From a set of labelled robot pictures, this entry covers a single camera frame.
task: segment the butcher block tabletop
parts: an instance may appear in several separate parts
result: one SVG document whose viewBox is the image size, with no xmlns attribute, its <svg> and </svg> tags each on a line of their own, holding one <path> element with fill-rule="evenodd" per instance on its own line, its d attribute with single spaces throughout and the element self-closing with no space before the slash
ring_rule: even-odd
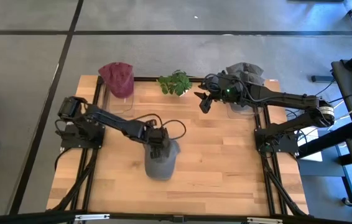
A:
<svg viewBox="0 0 352 224">
<path fill-rule="evenodd" d="M 97 79 L 95 75 L 82 75 L 75 96 L 92 102 Z M 280 91 L 277 80 L 266 80 L 265 86 Z M 102 86 L 98 106 L 103 109 L 125 119 L 149 113 L 158 114 L 163 122 L 179 119 L 187 132 L 177 140 L 181 152 L 172 178 L 159 181 L 146 176 L 143 145 L 107 127 L 96 162 L 89 212 L 269 215 L 261 157 L 254 142 L 254 116 L 235 113 L 229 105 L 219 102 L 213 102 L 210 112 L 204 114 L 194 91 L 203 92 L 198 83 L 193 83 L 181 97 L 164 95 L 157 82 L 134 82 L 134 94 L 117 99 Z M 272 123 L 287 120 L 280 107 L 269 106 L 269 115 Z M 171 138 L 183 133 L 178 123 L 166 127 Z M 56 206 L 74 184 L 81 151 L 71 149 L 60 158 L 47 208 Z M 284 188 L 307 213 L 296 160 L 286 153 L 277 156 Z M 77 208 L 81 208 L 84 188 Z M 276 192 L 273 187 L 279 212 Z"/>
</svg>

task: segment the gray fabric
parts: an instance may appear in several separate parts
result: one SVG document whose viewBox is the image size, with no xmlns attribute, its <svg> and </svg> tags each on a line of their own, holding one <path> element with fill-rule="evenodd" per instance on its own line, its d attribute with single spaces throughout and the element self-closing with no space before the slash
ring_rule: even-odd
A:
<svg viewBox="0 0 352 224">
<path fill-rule="evenodd" d="M 226 67 L 226 71 L 229 75 L 237 76 L 244 82 L 251 82 L 258 85 L 263 85 L 264 83 L 264 78 L 261 77 L 263 69 L 257 65 L 240 62 L 230 67 Z M 230 107 L 235 113 L 251 109 L 250 106 L 240 106 L 235 104 L 230 104 Z"/>
<path fill-rule="evenodd" d="M 169 180 L 174 173 L 177 154 L 180 153 L 180 146 L 177 141 L 170 140 L 169 157 L 161 156 L 160 158 L 151 159 L 150 147 L 144 145 L 144 167 L 146 174 L 155 180 Z"/>
</svg>

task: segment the red cap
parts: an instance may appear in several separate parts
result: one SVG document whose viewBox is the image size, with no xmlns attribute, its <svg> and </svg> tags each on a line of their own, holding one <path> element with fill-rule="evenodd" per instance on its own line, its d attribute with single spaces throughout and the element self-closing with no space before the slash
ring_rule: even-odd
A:
<svg viewBox="0 0 352 224">
<path fill-rule="evenodd" d="M 132 69 L 132 65 L 113 62 L 99 69 L 99 74 L 115 97 L 127 98 L 133 93 Z"/>
</svg>

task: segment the green plant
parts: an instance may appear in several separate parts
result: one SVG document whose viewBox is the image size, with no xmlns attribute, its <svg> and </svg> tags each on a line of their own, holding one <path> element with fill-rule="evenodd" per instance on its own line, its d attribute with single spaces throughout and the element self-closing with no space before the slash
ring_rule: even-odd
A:
<svg viewBox="0 0 352 224">
<path fill-rule="evenodd" d="M 193 85 L 188 79 L 186 73 L 180 70 L 174 71 L 172 75 L 168 77 L 160 76 L 157 81 L 159 82 L 164 94 L 176 93 L 178 96 L 191 89 Z"/>
</svg>

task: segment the robotic arm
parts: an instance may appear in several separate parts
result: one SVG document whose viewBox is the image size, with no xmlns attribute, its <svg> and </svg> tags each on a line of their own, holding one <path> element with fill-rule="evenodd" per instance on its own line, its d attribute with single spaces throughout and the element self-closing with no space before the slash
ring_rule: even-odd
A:
<svg viewBox="0 0 352 224">
<path fill-rule="evenodd" d="M 85 113 L 82 114 L 82 106 L 85 107 Z M 147 144 L 151 148 L 150 156 L 152 159 L 158 158 L 165 153 L 169 156 L 169 135 L 163 126 L 155 128 L 157 121 L 139 121 L 136 119 L 125 120 L 111 114 L 105 110 L 99 109 L 95 105 L 87 103 L 84 98 L 68 97 L 65 98 L 60 107 L 58 116 L 64 122 L 72 122 L 76 128 L 69 128 L 64 131 L 57 130 L 65 143 L 79 142 L 81 146 L 84 142 L 102 141 L 104 125 L 121 131 L 124 136 L 132 141 Z"/>
<path fill-rule="evenodd" d="M 296 130 L 309 126 L 329 127 L 335 120 L 332 106 L 316 96 L 270 91 L 264 86 L 243 82 L 234 75 L 225 74 L 224 71 L 217 75 L 207 75 L 199 87 L 209 91 L 209 95 L 195 92 L 201 98 L 200 108 L 204 113 L 209 112 L 212 101 L 251 107 L 272 105 L 305 110 L 304 114 L 295 119 L 282 124 L 272 123 L 266 129 L 255 130 L 258 151 L 297 152 L 294 137 Z"/>
</svg>

